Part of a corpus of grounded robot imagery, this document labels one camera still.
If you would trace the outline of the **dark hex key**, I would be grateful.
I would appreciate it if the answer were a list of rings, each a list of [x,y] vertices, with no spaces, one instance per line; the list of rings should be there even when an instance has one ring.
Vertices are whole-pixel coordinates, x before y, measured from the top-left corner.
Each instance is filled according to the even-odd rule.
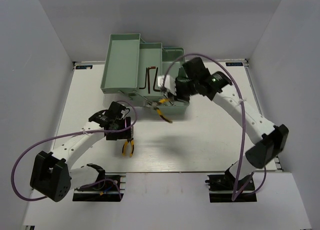
[[[154,92],[160,92],[160,89],[157,88],[156,83],[157,83],[157,79],[158,79],[158,67],[154,67],[155,69],[155,75],[154,75],[154,81],[153,81],[153,91]]]
[[[142,87],[139,87],[138,89],[143,90],[147,87],[148,71],[149,71],[149,68],[147,67],[144,74],[144,85]]]
[[[151,93],[151,83],[150,83],[150,69],[156,69],[155,66],[151,66],[147,68],[147,90],[148,90],[148,94]]]

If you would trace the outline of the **green toolbox with clear lid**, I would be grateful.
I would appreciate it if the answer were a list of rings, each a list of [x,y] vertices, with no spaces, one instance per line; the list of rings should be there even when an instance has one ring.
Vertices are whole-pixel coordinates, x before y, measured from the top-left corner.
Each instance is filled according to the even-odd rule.
[[[135,103],[164,98],[158,77],[186,77],[182,47],[150,43],[136,34],[111,34],[100,88],[104,94],[123,94]]]

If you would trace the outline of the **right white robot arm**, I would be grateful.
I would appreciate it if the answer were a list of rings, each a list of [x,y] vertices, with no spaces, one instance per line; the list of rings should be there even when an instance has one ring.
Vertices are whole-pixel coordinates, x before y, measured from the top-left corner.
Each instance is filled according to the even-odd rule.
[[[283,151],[289,129],[284,124],[275,125],[245,101],[239,86],[225,68],[210,73],[202,59],[195,57],[183,63],[179,70],[185,76],[166,77],[164,83],[174,98],[207,97],[229,114],[242,128],[243,138],[249,137],[253,144],[248,150],[241,146],[238,161],[225,171],[227,186],[238,189],[244,178],[257,169],[265,168]]]

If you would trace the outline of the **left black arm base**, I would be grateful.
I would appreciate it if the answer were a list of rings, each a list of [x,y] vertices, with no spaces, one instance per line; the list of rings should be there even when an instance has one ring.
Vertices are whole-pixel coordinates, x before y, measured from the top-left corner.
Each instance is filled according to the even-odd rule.
[[[124,196],[126,175],[111,174],[106,175],[107,181],[95,186],[75,189],[72,200],[74,202],[121,202]]]

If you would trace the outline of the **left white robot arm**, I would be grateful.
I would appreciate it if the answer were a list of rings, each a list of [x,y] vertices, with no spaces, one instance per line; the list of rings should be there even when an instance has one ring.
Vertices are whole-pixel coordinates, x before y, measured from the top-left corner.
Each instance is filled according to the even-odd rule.
[[[125,101],[113,101],[109,108],[94,113],[81,131],[69,134],[69,140],[34,160],[30,185],[55,202],[72,189],[101,189],[106,183],[105,170],[87,163],[73,168],[77,160],[102,139],[133,141],[133,122],[125,115]]]

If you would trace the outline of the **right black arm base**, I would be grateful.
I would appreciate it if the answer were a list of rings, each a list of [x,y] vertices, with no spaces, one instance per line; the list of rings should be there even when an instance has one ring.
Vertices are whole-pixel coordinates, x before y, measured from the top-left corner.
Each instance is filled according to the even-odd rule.
[[[249,177],[245,177],[238,182],[237,191],[245,184]],[[233,191],[234,182],[229,180],[224,174],[212,174],[208,175],[205,183],[209,186],[210,191]],[[253,179],[244,188],[245,191],[255,190],[255,184]]]

